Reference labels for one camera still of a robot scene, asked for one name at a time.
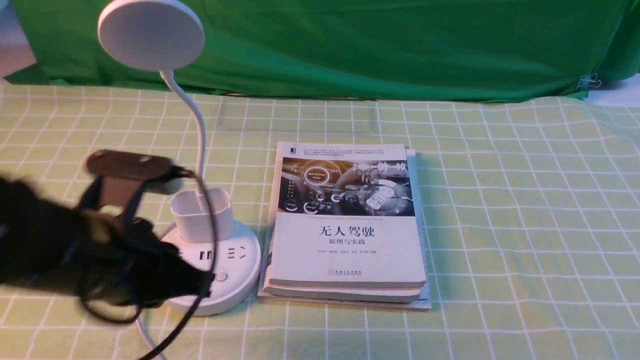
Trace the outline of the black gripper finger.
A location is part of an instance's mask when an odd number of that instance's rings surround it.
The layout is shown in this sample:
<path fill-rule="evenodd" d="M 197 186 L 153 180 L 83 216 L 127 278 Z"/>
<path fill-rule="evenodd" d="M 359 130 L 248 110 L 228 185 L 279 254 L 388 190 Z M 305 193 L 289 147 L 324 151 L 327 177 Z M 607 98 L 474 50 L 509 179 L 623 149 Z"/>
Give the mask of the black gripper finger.
<path fill-rule="evenodd" d="M 212 268 L 197 268 L 181 257 L 169 262 L 167 278 L 167 298 L 211 295 L 211 284 L 215 274 Z"/>

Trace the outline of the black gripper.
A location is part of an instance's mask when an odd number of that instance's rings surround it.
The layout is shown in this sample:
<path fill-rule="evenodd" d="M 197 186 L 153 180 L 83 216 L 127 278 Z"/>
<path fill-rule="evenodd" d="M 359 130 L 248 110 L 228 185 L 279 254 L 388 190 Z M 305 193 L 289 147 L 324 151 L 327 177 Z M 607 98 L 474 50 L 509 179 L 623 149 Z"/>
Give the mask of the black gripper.
<path fill-rule="evenodd" d="M 83 303 L 156 307 L 173 297 L 173 249 L 145 223 L 122 225 L 1 178 L 1 283 Z"/>

